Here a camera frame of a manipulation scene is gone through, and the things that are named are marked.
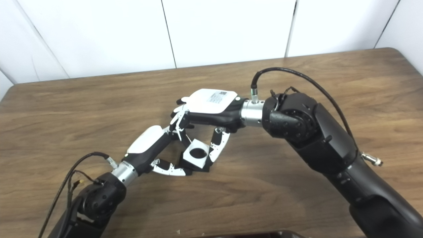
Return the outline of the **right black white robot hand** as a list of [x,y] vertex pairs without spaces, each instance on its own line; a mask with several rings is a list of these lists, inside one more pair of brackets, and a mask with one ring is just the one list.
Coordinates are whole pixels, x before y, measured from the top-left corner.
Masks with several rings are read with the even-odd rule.
[[[175,132],[186,150],[179,161],[180,166],[195,171],[205,171],[214,164],[231,134],[246,127],[242,112],[249,100],[234,91],[199,89],[188,97],[178,100],[178,107],[171,113],[169,129]],[[186,129],[191,125],[213,126],[209,144],[190,139]]]

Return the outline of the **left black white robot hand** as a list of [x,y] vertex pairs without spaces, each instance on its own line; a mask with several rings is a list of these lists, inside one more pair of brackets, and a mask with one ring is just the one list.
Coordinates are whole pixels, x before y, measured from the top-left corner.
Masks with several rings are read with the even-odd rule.
[[168,176],[191,176],[192,170],[158,158],[177,138],[177,134],[168,127],[163,129],[158,125],[151,126],[131,144],[122,161],[130,164],[138,176],[151,171]]

